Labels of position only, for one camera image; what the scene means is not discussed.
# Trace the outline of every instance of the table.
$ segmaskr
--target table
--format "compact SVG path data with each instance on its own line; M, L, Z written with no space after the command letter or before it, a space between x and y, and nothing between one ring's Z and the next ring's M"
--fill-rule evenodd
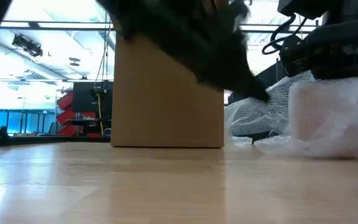
M83 127L83 134L85 136L90 133L90 131L96 131L96 133L99 133L101 135L100 131L100 119L68 119L66 121L66 124L72 124L75 126L82 126Z
M358 161L255 146L0 147L0 223L358 223Z

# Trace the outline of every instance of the white plastic wrap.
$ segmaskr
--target white plastic wrap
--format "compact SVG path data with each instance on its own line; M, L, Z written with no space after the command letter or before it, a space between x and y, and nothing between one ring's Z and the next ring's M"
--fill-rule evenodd
M298 82L288 109L290 136L256 142L262 152L358 158L358 78Z
M300 80L313 80L310 72L292 78L285 77L267 89L268 105L248 98L225 107L226 145L250 143L249 134L274 131L282 134L288 126L288 94L290 87Z

